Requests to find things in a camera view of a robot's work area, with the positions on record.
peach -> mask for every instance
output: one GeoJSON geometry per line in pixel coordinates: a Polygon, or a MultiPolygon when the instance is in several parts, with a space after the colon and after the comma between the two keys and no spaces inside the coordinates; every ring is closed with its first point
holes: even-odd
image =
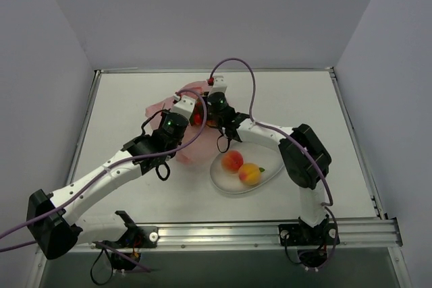
{"type": "Polygon", "coordinates": [[[225,171],[235,173],[243,165],[243,156],[236,150],[230,150],[223,155],[221,163],[225,171]]]}
{"type": "Polygon", "coordinates": [[[238,177],[245,185],[257,185],[261,181],[261,173],[263,168],[258,167],[254,163],[244,163],[238,169],[238,177]]]}

oval plate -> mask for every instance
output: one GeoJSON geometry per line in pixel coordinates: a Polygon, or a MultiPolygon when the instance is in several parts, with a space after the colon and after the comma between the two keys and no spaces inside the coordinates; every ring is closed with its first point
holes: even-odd
{"type": "Polygon", "coordinates": [[[222,168],[223,154],[216,156],[210,166],[210,177],[217,189],[226,194],[244,194],[266,184],[281,171],[284,162],[280,153],[253,143],[236,143],[230,150],[237,150],[243,156],[244,163],[254,163],[265,171],[261,173],[261,182],[257,185],[245,185],[238,179],[237,173],[229,173],[222,168]]]}

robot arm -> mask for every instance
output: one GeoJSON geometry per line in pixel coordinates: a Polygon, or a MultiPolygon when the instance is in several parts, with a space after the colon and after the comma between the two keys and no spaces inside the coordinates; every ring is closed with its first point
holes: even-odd
{"type": "Polygon", "coordinates": [[[107,217],[89,217],[85,212],[121,185],[141,177],[159,165],[164,165],[168,159],[174,157],[175,153],[144,160],[133,159],[135,156],[167,152],[180,145],[195,100],[188,96],[183,96],[181,100],[177,96],[177,100],[170,111],[162,112],[159,128],[151,135],[145,134],[143,130],[141,135],[124,144],[124,147],[108,161],[78,181],[48,195],[38,190],[30,196],[27,220],[59,208],[102,174],[71,204],[28,226],[48,259],[62,256],[79,243],[118,241],[127,236],[136,236],[139,230],[125,212],[117,211],[107,217]]]}
{"type": "MultiPolygon", "coordinates": [[[[321,224],[327,217],[322,206],[325,188],[309,160],[279,132],[263,128],[254,123],[249,115],[236,112],[226,100],[227,86],[223,76],[215,76],[210,83],[213,87],[206,97],[209,113],[207,125],[218,129],[228,141],[252,142],[280,152],[288,175],[300,190],[300,220],[312,228],[321,224]]],[[[317,162],[323,174],[328,174],[331,157],[311,127],[306,124],[295,128],[270,126],[299,142],[317,162]]]]}
{"type": "MultiPolygon", "coordinates": [[[[283,135],[256,125],[249,115],[238,113],[229,106],[225,98],[227,86],[223,77],[215,77],[211,85],[211,91],[205,96],[207,125],[218,129],[229,141],[252,142],[280,152],[288,175],[300,187],[302,207],[300,220],[310,228],[320,225],[327,216],[322,207],[325,201],[325,190],[308,159],[283,135]]],[[[137,235],[142,235],[140,229],[125,212],[117,211],[106,217],[91,217],[85,215],[85,212],[119,186],[139,178],[150,170],[158,168],[159,165],[164,165],[174,156],[174,154],[159,155],[134,160],[134,157],[167,152],[180,145],[189,120],[193,120],[191,115],[195,113],[195,100],[187,96],[183,96],[181,100],[177,97],[177,100],[170,111],[162,112],[161,124],[151,136],[143,132],[126,143],[99,168],[64,188],[49,195],[42,190],[31,195],[28,220],[59,208],[77,192],[89,186],[95,177],[103,174],[71,204],[28,226],[48,259],[62,256],[76,244],[92,241],[108,240],[126,248],[128,247],[126,242],[137,235]]],[[[295,128],[275,127],[306,148],[321,171],[325,175],[328,173],[330,155],[309,126],[302,124],[295,128]]]]}

pink cloth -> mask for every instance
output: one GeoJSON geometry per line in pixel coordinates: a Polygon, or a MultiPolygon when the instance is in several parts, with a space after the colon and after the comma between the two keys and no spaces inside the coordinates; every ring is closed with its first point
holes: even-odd
{"type": "MultiPolygon", "coordinates": [[[[194,89],[199,91],[201,94],[203,94],[206,91],[210,91],[210,86],[207,84],[207,81],[197,81],[192,82],[190,84],[185,85],[182,89],[194,89]]],[[[195,98],[196,96],[192,93],[187,93],[187,96],[191,98],[195,98]]],[[[157,104],[153,104],[146,108],[146,117],[150,117],[154,113],[156,113],[158,110],[162,109],[164,107],[165,109],[170,109],[173,107],[173,97],[166,98],[165,100],[162,100],[161,102],[157,104]]],[[[157,129],[159,127],[159,124],[161,122],[161,116],[156,116],[151,122],[150,126],[152,129],[157,129]]],[[[186,128],[186,131],[184,133],[184,137],[182,140],[182,143],[186,143],[191,138],[194,137],[194,135],[198,132],[200,126],[195,125],[191,126],[189,125],[186,128]]],[[[202,134],[188,147],[184,148],[183,150],[177,152],[175,155],[175,159],[181,163],[184,163],[185,165],[189,165],[192,163],[203,163],[210,158],[214,157],[217,153],[217,138],[220,136],[220,133],[217,129],[209,128],[208,126],[205,127],[205,129],[202,131],[202,134]]]]}

gray wall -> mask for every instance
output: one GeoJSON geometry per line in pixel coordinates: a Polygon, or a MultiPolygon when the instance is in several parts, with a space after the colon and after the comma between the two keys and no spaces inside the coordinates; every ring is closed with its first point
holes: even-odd
{"type": "MultiPolygon", "coordinates": [[[[64,184],[93,73],[55,0],[0,0],[0,232],[29,195],[64,184]]],[[[23,229],[0,247],[31,240],[23,229]]],[[[0,287],[24,287],[35,247],[0,255],[0,287]]]]}
{"type": "Polygon", "coordinates": [[[431,25],[432,0],[371,0],[337,64],[415,287],[432,282],[431,25]]]}
{"type": "Polygon", "coordinates": [[[338,62],[369,0],[57,0],[90,63],[255,67],[338,62]]]}

